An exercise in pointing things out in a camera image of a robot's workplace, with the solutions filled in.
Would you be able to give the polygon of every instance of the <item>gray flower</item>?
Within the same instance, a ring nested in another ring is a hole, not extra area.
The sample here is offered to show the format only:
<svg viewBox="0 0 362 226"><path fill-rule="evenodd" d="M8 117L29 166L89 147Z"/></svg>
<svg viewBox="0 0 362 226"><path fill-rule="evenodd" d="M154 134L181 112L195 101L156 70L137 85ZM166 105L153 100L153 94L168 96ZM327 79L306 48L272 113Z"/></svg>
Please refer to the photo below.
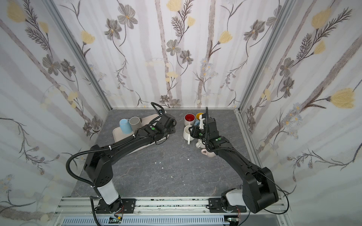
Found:
<svg viewBox="0 0 362 226"><path fill-rule="evenodd" d="M171 107L181 107L181 101L180 99L173 99L170 101Z"/></svg>
<svg viewBox="0 0 362 226"><path fill-rule="evenodd" d="M68 60L64 59L60 64L62 65L63 71L67 72L69 77L72 76L72 72L76 73L75 66L71 66Z"/></svg>
<svg viewBox="0 0 362 226"><path fill-rule="evenodd" d="M253 106L250 105L250 107L249 107L248 110L247 110L247 114L248 114L248 115L252 115L252 114L253 114L253 111L254 111L254 108L253 108Z"/></svg>
<svg viewBox="0 0 362 226"><path fill-rule="evenodd" d="M180 53L181 52L181 48L177 47L178 43L177 43L177 39L175 40L170 40L167 42L167 52L171 52L171 56L175 55L175 53Z"/></svg>
<svg viewBox="0 0 362 226"><path fill-rule="evenodd" d="M96 115L92 119L92 126L93 126L93 129L99 129L99 127L101 126L101 120L98 119L98 117Z"/></svg>
<svg viewBox="0 0 362 226"><path fill-rule="evenodd" d="M293 67L293 63L294 60L290 59L290 57L288 57L287 59L284 60L284 65L280 66L280 76L285 76L288 77L290 75L290 68Z"/></svg>
<svg viewBox="0 0 362 226"><path fill-rule="evenodd" d="M138 21L134 18L136 12L130 5L124 7L122 4L119 4L118 11L123 14L118 16L118 21L120 24L126 24L130 29L133 29L133 24L138 24Z"/></svg>
<svg viewBox="0 0 362 226"><path fill-rule="evenodd" d="M161 95L160 103L165 104L169 102L169 97L167 95Z"/></svg>
<svg viewBox="0 0 362 226"><path fill-rule="evenodd" d="M116 39L121 39L119 32L122 31L122 28L117 20L107 19L106 27L109 29L108 31L104 32L104 34L107 36L107 39L112 40L113 36L115 36Z"/></svg>
<svg viewBox="0 0 362 226"><path fill-rule="evenodd" d="M182 63L184 64L187 61L187 63L192 64L192 61L194 61L194 59L192 59L190 56L191 53L189 50L181 51L180 57L182 58Z"/></svg>
<svg viewBox="0 0 362 226"><path fill-rule="evenodd" d="M255 124L256 124L255 119L253 117L250 117L249 121L248 121L248 125L250 127L250 130L254 129Z"/></svg>
<svg viewBox="0 0 362 226"><path fill-rule="evenodd" d="M294 80L288 77L283 82L284 86L280 89L281 92L284 92L284 98L290 97L290 89L293 89Z"/></svg>
<svg viewBox="0 0 362 226"><path fill-rule="evenodd" d="M92 126L90 123L85 123L84 126L83 126L83 130L84 132L86 132L86 136L89 136L91 134L91 129L92 129Z"/></svg>
<svg viewBox="0 0 362 226"><path fill-rule="evenodd" d="M278 18L278 15L279 15L281 9L282 9L282 6L279 5L279 6L274 10L274 16L268 18L268 20L266 21L266 25L267 25L268 27L273 26L273 25L275 24L275 22L277 21L277 18Z"/></svg>
<svg viewBox="0 0 362 226"><path fill-rule="evenodd" d="M251 31L245 32L244 40L247 41L249 38L256 40L258 34L264 31L264 24L265 21L258 21L256 20L254 24L250 27Z"/></svg>
<svg viewBox="0 0 362 226"><path fill-rule="evenodd" d="M48 68L48 73L51 74L54 72L55 75L58 75L58 69L60 69L60 64L58 61L53 62L53 58L47 54L46 57L43 57L43 66Z"/></svg>

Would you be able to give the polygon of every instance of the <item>black cable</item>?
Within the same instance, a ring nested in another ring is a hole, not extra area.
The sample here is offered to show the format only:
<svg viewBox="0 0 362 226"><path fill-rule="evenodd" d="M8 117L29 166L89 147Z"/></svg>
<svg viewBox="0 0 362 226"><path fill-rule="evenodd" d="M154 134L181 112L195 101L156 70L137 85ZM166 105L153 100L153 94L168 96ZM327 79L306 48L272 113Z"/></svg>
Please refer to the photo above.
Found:
<svg viewBox="0 0 362 226"><path fill-rule="evenodd" d="M133 140L135 138L135 136L130 136L129 139L125 140L124 142L120 143L120 144L117 144L112 148L117 148L119 146L122 146L128 142L130 142L131 140ZM92 187L94 187L94 183L90 180L87 180L87 179L84 179L84 178L81 178L80 176L77 176L75 175L72 170L70 169L70 163L72 162L72 160L80 155L84 155L84 154L89 154L89 153L93 153L93 152L101 152L101 151L107 151L107 150L110 150L110 148L100 148L100 149L95 149L95 150L88 150L88 151L84 151L84 152L79 152L79 153L76 153L74 155L72 155L68 160L67 160L67 163L66 163L66 170L67 172L69 173L69 175L71 175L73 178L77 179L77 180L80 180L82 182L85 182L87 184L90 184Z"/></svg>
<svg viewBox="0 0 362 226"><path fill-rule="evenodd" d="M245 220L243 220L243 222L241 222L241 223L238 224L237 226L242 225L242 224L248 219L248 217L250 216L250 213L251 213L251 211L249 211L249 214L248 214L248 216L245 218Z"/></svg>
<svg viewBox="0 0 362 226"><path fill-rule="evenodd" d="M274 213L274 214L285 214L288 210L289 210L289 199L288 199L288 196L285 194L285 192L283 191L283 189L281 189L273 180L271 180L269 177L265 176L264 174L262 174L261 172L259 171L256 171L258 172L259 174L263 175L265 178L267 178L268 180L270 180L271 182L273 182L273 184L275 184L284 194L284 196L287 198L287 202L288 202L288 207L287 209L283 212L283 213L274 213L274 212L271 212L269 210L266 210L264 209L265 211L268 211L269 213Z"/></svg>
<svg viewBox="0 0 362 226"><path fill-rule="evenodd" d="M94 209L94 203L93 203L93 199L100 199L100 197L90 196L89 199L90 199L90 205L92 206L92 213L93 213L94 221L96 222L97 226L102 226L102 225L98 222L98 219L97 219L97 217L96 217L96 211L95 211L95 209Z"/></svg>

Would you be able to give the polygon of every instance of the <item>yellow flower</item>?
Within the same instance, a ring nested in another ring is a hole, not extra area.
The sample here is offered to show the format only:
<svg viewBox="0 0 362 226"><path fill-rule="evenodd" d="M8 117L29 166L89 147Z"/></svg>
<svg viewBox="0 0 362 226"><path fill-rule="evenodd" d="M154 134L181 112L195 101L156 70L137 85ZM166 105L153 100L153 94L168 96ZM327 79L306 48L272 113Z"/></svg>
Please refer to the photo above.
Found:
<svg viewBox="0 0 362 226"><path fill-rule="evenodd" d="M47 24L47 23L39 21L39 25L40 25L40 27L43 29L43 31L44 31L45 33L48 33L48 32L49 32L49 28L48 28L48 24Z"/></svg>
<svg viewBox="0 0 362 226"><path fill-rule="evenodd" d="M265 89L264 93L262 93L261 98L264 99L264 97L266 97L267 101L270 100L270 90L269 89Z"/></svg>
<svg viewBox="0 0 362 226"><path fill-rule="evenodd" d="M232 39L231 34L228 31L224 31L223 33L221 33L219 42L220 43L227 43Z"/></svg>
<svg viewBox="0 0 362 226"><path fill-rule="evenodd" d="M174 77L174 78L177 78L178 77L178 74L176 74L175 72L171 71L171 72L167 72L166 73L168 77Z"/></svg>
<svg viewBox="0 0 362 226"><path fill-rule="evenodd" d="M171 11L177 12L181 9L181 0L169 0L166 4L167 8Z"/></svg>
<svg viewBox="0 0 362 226"><path fill-rule="evenodd" d="M325 51L324 41L321 41L314 50L314 54L321 54Z"/></svg>
<svg viewBox="0 0 362 226"><path fill-rule="evenodd" d="M94 42L94 40L96 39L94 36L92 36L90 33L86 32L86 31L82 31L81 37L85 44L92 44Z"/></svg>
<svg viewBox="0 0 362 226"><path fill-rule="evenodd" d="M40 108L46 110L48 108L48 105L45 103L41 103Z"/></svg>
<svg viewBox="0 0 362 226"><path fill-rule="evenodd" d="M75 98L78 97L78 93L77 92L70 92L70 94L68 95L68 100L69 101L72 101L74 100Z"/></svg>
<svg viewBox="0 0 362 226"><path fill-rule="evenodd" d="M45 98L44 103L46 103L46 104L50 104L50 103L51 103L51 99L49 99L49 98Z"/></svg>
<svg viewBox="0 0 362 226"><path fill-rule="evenodd" d="M354 107L354 92L353 89L347 88L337 91L335 94L327 98L336 107L339 108L353 108Z"/></svg>
<svg viewBox="0 0 362 226"><path fill-rule="evenodd" d="M322 10L312 18L312 26L315 29L320 29L328 20L331 14L331 8Z"/></svg>
<svg viewBox="0 0 362 226"><path fill-rule="evenodd" d="M8 4L8 17L17 23L24 22L26 17L22 8L14 1L10 1Z"/></svg>
<svg viewBox="0 0 362 226"><path fill-rule="evenodd" d="M195 24L195 21L196 21L195 18L189 17L187 19L187 26L191 27L192 25Z"/></svg>

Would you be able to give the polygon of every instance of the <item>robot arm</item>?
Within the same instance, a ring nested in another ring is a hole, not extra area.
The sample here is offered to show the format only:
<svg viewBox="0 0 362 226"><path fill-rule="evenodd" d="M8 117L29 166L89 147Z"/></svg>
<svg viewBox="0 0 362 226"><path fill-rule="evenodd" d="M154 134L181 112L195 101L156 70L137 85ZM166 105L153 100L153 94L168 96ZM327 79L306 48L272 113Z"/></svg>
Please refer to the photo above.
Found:
<svg viewBox="0 0 362 226"><path fill-rule="evenodd" d="M105 149L104 151L89 153L84 170L94 183L94 190L97 195L102 197L102 200L108 205L106 206L106 212L115 212L122 206L122 200L112 182L112 165L134 150L153 142L158 142L169 134L175 133L175 118L165 113L160 105L155 103L152 103L152 105L161 108L161 110L157 110L160 115L156 119L159 118L159 121L156 121L156 119L152 120L149 124L138 129L134 135L114 144L101 148L95 145L90 149L90 151Z"/></svg>
<svg viewBox="0 0 362 226"><path fill-rule="evenodd" d="M202 117L208 117L208 109ZM243 179L243 200L245 205L252 213L270 206L278 201L278 193L272 172L264 167L251 163L242 156L223 136L219 135L214 118L203 120L204 129L199 126L189 128L190 135L194 138L202 139L205 143L206 150L214 152L223 158Z"/></svg>

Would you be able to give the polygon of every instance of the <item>wall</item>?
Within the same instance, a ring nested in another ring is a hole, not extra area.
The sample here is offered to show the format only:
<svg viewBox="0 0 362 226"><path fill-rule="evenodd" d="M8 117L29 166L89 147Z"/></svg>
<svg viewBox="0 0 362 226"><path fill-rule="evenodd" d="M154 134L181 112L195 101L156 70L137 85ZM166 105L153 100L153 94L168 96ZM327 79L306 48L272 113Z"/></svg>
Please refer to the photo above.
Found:
<svg viewBox="0 0 362 226"><path fill-rule="evenodd" d="M234 108L284 2L117 1L55 0L113 107Z"/></svg>
<svg viewBox="0 0 362 226"><path fill-rule="evenodd" d="M242 109L294 225L361 225L362 2L297 1Z"/></svg>
<svg viewBox="0 0 362 226"><path fill-rule="evenodd" d="M48 225L107 110L41 1L0 6L0 224Z"/></svg>

